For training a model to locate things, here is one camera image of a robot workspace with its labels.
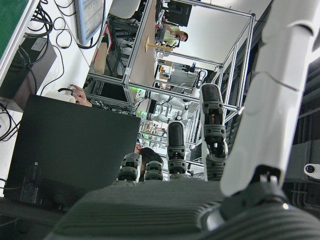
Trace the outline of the right white dexterous robot hand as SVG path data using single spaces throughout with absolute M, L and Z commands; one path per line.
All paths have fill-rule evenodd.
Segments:
M 231 149 L 219 87 L 200 91 L 205 179 L 184 170 L 183 127 L 167 131 L 169 180 L 117 180 L 80 199 L 49 240 L 317 240 L 320 221 L 282 190 L 308 72 L 320 30 L 317 0 L 275 0 L 262 32 L 255 76 Z

